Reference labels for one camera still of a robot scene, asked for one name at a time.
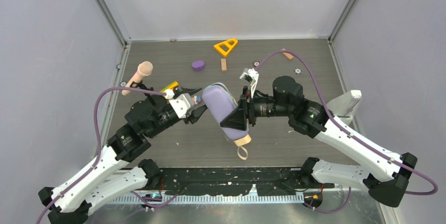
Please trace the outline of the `beige folding umbrella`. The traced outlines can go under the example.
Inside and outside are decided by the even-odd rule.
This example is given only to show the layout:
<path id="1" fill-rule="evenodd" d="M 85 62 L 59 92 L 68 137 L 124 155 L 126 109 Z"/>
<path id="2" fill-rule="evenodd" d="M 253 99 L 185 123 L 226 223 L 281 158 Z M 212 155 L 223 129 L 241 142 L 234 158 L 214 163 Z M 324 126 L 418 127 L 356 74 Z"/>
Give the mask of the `beige folding umbrella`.
<path id="1" fill-rule="evenodd" d="M 237 146 L 237 156 L 241 160 L 247 160 L 248 159 L 248 150 L 246 149 L 246 145 L 248 145 L 251 142 L 252 138 L 249 134 L 246 136 L 234 140 L 234 144 Z"/>

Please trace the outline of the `white glasses case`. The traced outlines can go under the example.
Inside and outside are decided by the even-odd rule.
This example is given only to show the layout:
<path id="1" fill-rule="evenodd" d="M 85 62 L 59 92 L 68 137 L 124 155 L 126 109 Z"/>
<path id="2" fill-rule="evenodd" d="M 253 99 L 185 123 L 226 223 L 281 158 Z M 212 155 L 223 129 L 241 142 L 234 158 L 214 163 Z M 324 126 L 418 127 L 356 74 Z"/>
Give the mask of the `white glasses case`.
<path id="1" fill-rule="evenodd" d="M 218 126 L 237 107 L 233 95 L 223 83 L 214 83 L 207 86 L 203 90 L 201 97 Z M 233 140 L 236 146 L 243 146 L 251 142 L 248 129 L 220 128 L 227 139 Z"/>

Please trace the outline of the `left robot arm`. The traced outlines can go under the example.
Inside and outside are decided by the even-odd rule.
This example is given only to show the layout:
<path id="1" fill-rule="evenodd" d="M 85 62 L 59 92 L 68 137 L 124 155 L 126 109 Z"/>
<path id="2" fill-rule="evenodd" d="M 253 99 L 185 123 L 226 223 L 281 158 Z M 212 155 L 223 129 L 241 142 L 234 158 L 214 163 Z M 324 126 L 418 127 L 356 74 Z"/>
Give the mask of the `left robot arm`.
<path id="1" fill-rule="evenodd" d="M 39 191 L 45 206 L 43 215 L 51 223 L 85 223 L 120 194 L 158 184 L 159 168 L 150 159 L 141 161 L 122 177 L 108 177 L 149 149 L 150 139 L 180 121 L 194 124 L 206 111 L 200 105 L 198 89 L 177 86 L 159 92 L 139 82 L 121 87 L 120 91 L 140 92 L 146 98 L 132 105 L 125 116 L 126 123 L 105 144 L 98 144 L 96 157 L 76 175 L 57 187 Z"/>

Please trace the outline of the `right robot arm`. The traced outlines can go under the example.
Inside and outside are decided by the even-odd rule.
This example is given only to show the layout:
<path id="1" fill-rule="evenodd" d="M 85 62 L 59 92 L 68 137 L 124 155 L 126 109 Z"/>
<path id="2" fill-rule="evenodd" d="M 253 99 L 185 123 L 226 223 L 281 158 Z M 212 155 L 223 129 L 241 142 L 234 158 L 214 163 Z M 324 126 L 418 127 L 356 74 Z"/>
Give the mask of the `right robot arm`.
<path id="1" fill-rule="evenodd" d="M 259 117 L 287 117 L 296 132 L 324 142 L 356 161 L 356 165 L 334 164 L 309 157 L 301 166 L 307 186 L 338 184 L 361 189 L 374 200 L 398 207 L 418 159 L 407 152 L 387 151 L 355 132 L 322 104 L 304 97 L 303 87 L 290 76 L 277 77 L 273 95 L 252 93 L 244 87 L 238 107 L 221 120 L 224 128 L 244 130 Z"/>

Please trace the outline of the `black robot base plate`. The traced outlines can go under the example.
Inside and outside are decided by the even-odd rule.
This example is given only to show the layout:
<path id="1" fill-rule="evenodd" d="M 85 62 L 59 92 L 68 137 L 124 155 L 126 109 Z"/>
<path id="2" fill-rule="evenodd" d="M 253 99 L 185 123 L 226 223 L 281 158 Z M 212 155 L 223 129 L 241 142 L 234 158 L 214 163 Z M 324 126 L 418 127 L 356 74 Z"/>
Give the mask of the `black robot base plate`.
<path id="1" fill-rule="evenodd" d="M 288 196 L 310 189 L 331 189 L 292 167 L 163 168 L 145 190 L 173 196 L 245 196 L 256 189 L 260 196 Z"/>

